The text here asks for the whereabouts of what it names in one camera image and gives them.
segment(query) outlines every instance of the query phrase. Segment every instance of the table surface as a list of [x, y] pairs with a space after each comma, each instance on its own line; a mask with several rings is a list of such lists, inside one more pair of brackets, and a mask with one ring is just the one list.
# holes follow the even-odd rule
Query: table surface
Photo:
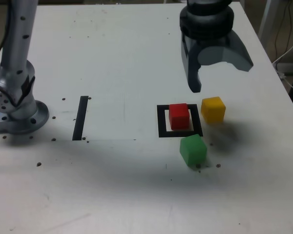
[[[50, 119], [0, 135], [0, 234], [293, 234], [293, 104], [239, 3], [233, 29], [254, 67], [204, 66], [192, 93], [184, 6], [38, 7], [28, 59]], [[86, 140], [72, 141], [80, 96], [92, 97]], [[180, 138], [158, 138], [156, 106], [214, 96], [225, 121], [200, 116], [209, 167], [199, 173]]]

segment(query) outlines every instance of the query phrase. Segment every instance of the cube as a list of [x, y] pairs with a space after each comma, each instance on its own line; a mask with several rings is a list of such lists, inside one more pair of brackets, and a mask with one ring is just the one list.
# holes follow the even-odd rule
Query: cube
[[169, 105], [169, 121], [172, 130], [188, 129], [190, 124], [188, 105], [185, 103]]
[[181, 139], [180, 153], [186, 164], [192, 166], [206, 160], [207, 147], [201, 137], [196, 134]]
[[211, 97], [202, 100], [201, 113], [207, 124], [224, 121], [226, 107], [220, 97]]

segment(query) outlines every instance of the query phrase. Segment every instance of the red cube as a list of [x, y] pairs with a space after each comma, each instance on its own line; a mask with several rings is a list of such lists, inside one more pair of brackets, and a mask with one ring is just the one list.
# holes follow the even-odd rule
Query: red cube
[[188, 105], [185, 103], [169, 105], [169, 121], [172, 130], [188, 129], [190, 124]]

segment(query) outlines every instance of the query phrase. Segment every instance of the yellow cube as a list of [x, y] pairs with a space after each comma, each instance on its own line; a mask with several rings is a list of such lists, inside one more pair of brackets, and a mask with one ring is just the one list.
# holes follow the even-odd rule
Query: yellow cube
[[224, 121], [226, 107], [220, 97], [211, 97], [202, 100], [201, 113], [207, 124]]

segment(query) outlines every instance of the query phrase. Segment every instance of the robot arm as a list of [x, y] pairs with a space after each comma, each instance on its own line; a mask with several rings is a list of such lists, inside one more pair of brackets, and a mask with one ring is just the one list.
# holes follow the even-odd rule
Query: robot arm
[[27, 60], [38, 0], [9, 3], [0, 64], [0, 133], [23, 134], [42, 127], [47, 106], [33, 97], [35, 69]]

